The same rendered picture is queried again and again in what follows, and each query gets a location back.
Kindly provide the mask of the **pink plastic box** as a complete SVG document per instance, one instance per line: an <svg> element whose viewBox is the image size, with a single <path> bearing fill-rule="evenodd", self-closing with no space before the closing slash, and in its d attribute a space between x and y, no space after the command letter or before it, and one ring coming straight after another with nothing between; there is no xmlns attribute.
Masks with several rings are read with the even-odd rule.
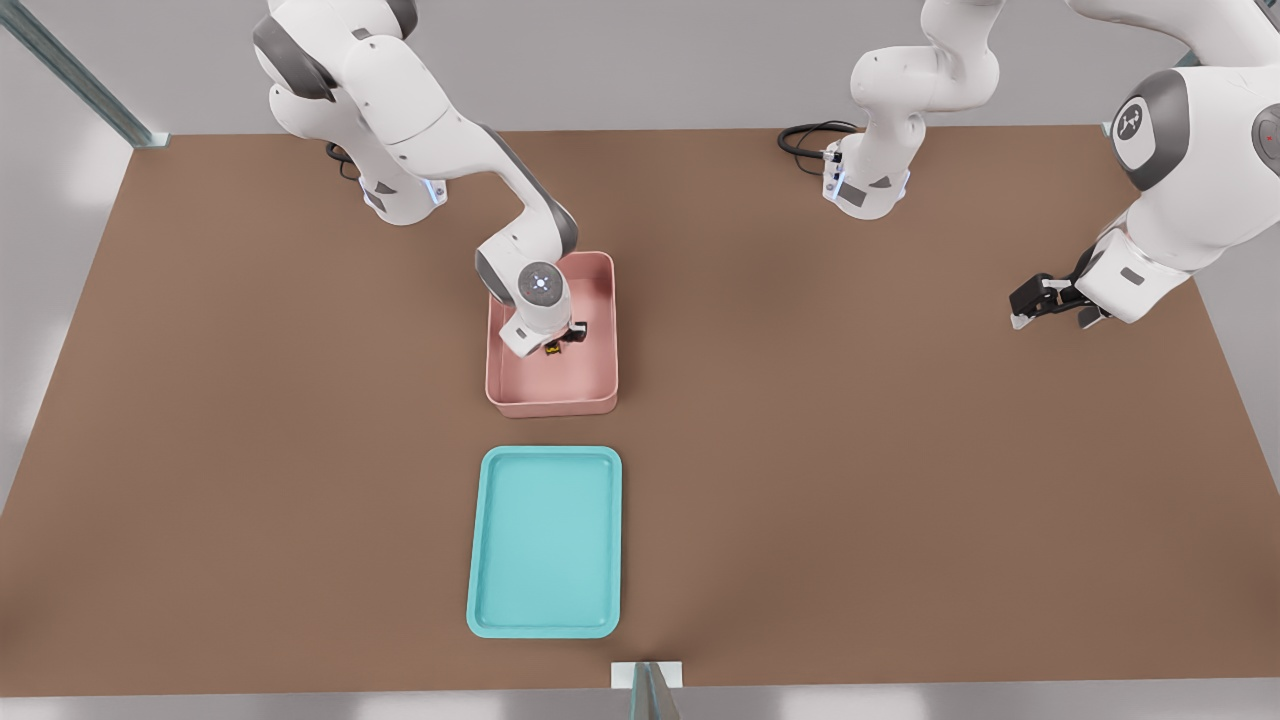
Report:
<svg viewBox="0 0 1280 720"><path fill-rule="evenodd" d="M489 301L486 397L507 418L591 415L612 411L620 387L614 264L605 252L572 252L559 268L573 296L573 319L588 323L581 343L558 354L516 357L499 337L515 310Z"/></svg>

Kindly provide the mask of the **pale blue-green tray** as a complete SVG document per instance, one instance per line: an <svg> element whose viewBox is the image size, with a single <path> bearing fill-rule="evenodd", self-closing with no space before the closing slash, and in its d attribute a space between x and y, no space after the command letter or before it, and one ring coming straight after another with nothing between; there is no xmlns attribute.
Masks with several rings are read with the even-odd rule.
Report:
<svg viewBox="0 0 1280 720"><path fill-rule="evenodd" d="M620 623L623 465L605 446L499 446L480 468L466 620L489 639Z"/></svg>

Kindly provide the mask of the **silver frame post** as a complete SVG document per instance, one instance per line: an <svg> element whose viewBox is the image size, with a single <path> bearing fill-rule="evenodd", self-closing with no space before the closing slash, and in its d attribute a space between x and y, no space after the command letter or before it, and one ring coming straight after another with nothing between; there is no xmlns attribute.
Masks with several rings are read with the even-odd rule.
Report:
<svg viewBox="0 0 1280 720"><path fill-rule="evenodd" d="M133 149L164 149L169 133L151 131L20 0L0 0L0 26Z"/></svg>
<svg viewBox="0 0 1280 720"><path fill-rule="evenodd" d="M681 720L672 694L684 687L680 661L613 662L611 688L628 689L628 720Z"/></svg>

